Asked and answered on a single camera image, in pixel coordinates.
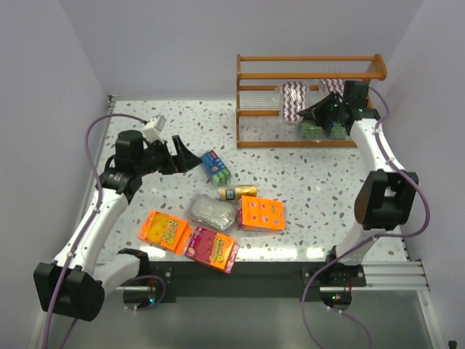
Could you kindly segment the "pink grey zigzag sponge pack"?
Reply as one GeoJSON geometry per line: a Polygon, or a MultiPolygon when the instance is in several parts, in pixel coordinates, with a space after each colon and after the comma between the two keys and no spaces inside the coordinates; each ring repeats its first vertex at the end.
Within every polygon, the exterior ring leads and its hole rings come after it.
{"type": "Polygon", "coordinates": [[[318,86],[327,93],[344,94],[344,79],[320,79],[318,86]]]}

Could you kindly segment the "silver scourer pack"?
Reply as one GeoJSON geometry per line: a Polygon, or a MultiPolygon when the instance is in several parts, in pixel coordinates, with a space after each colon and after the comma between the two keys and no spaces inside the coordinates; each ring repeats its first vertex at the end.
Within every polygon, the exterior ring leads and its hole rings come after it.
{"type": "Polygon", "coordinates": [[[236,211],[232,204],[207,195],[197,195],[190,204],[188,216],[216,230],[224,231],[236,221],[236,211]]]}

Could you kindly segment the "orange Scrub Mommy box back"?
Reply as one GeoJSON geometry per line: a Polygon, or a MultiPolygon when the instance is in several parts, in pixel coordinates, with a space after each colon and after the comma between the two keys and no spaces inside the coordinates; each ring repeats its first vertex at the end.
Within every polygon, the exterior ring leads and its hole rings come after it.
{"type": "Polygon", "coordinates": [[[286,226],[283,203],[268,198],[241,196],[237,216],[241,230],[274,232],[286,226]]]}

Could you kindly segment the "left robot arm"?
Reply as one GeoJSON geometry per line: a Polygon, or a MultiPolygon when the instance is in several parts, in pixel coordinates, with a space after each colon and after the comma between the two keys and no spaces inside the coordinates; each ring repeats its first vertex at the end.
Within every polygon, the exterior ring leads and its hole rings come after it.
{"type": "Polygon", "coordinates": [[[67,246],[51,263],[39,263],[33,280],[43,311],[92,321],[105,297],[127,281],[152,276],[147,253],[124,248],[105,266],[97,260],[109,233],[152,173],[186,173],[202,163],[179,136],[172,137],[175,155],[164,140],[149,142],[139,131],[118,134],[115,153],[106,161],[97,189],[67,246]]]}

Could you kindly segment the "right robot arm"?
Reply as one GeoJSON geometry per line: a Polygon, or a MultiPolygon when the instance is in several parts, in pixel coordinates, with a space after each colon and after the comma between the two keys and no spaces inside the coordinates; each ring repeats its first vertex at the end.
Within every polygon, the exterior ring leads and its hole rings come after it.
{"type": "Polygon", "coordinates": [[[379,112],[368,105],[369,90],[364,81],[346,80],[341,94],[331,92],[298,112],[325,135],[336,125],[344,127],[367,170],[355,199],[355,223],[334,248],[342,265],[361,264],[378,238],[392,235],[397,226],[407,222],[419,183],[417,174],[406,172],[387,144],[379,112]]]}

